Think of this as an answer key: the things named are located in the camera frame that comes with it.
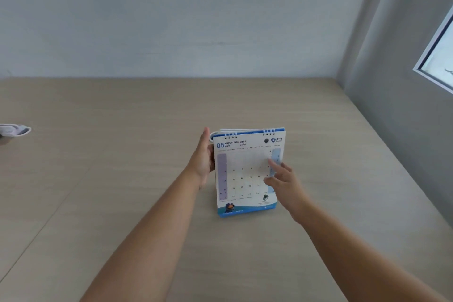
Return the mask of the white object with grey part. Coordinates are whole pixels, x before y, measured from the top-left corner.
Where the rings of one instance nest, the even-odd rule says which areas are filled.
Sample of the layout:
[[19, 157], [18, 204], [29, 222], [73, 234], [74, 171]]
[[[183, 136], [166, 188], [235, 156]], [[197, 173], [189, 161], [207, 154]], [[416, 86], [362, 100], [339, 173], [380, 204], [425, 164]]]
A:
[[0, 138], [22, 137], [29, 134], [31, 130], [31, 127], [25, 125], [0, 123]]

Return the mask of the window with white frame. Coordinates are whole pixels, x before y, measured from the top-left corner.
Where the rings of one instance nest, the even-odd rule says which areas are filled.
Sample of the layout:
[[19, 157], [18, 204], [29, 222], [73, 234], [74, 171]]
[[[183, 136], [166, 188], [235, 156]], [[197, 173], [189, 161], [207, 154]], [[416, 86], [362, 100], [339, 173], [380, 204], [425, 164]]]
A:
[[453, 6], [423, 51], [413, 71], [453, 94]]

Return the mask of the white spiral desk calendar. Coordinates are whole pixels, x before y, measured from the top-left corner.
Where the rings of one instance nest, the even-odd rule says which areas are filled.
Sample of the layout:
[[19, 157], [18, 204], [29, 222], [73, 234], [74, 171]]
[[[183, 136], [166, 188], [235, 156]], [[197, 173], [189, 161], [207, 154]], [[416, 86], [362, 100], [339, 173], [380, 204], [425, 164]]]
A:
[[221, 129], [210, 135], [216, 173], [218, 215], [274, 209], [277, 197], [264, 179], [275, 172], [269, 160], [280, 164], [286, 129]]

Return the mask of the person's right forearm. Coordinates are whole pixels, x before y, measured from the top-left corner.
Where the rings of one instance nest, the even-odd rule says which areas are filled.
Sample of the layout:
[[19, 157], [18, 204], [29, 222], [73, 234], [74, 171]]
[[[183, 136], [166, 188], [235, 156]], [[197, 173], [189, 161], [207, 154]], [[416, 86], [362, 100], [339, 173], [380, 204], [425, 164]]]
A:
[[449, 302], [311, 202], [287, 208], [348, 302]]

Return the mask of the person's right hand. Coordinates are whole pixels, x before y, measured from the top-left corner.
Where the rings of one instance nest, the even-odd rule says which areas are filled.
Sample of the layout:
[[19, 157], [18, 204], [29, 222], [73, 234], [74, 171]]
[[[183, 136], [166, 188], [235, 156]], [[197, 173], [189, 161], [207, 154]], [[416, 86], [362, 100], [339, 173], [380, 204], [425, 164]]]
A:
[[280, 180], [280, 188], [273, 189], [278, 202], [290, 213], [295, 222], [305, 227], [312, 206], [311, 199], [291, 167], [283, 162], [277, 164], [271, 159], [268, 163], [274, 172], [272, 177]]

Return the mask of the person's left forearm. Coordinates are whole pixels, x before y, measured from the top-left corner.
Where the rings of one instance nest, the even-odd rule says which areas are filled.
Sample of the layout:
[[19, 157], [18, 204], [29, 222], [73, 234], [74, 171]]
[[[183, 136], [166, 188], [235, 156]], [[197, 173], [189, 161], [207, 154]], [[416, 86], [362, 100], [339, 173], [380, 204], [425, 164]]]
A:
[[207, 173], [185, 168], [122, 241], [80, 302], [165, 302]]

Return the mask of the person's left hand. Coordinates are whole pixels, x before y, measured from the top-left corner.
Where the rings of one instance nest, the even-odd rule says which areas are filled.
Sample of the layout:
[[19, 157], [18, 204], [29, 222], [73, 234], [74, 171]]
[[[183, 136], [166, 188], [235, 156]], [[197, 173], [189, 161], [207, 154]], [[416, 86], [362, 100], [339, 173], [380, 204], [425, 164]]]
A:
[[214, 148], [211, 141], [208, 150], [201, 151], [199, 139], [197, 147], [191, 155], [186, 169], [191, 175], [196, 177], [196, 185], [199, 190], [201, 190], [206, 185], [209, 174], [215, 170]]

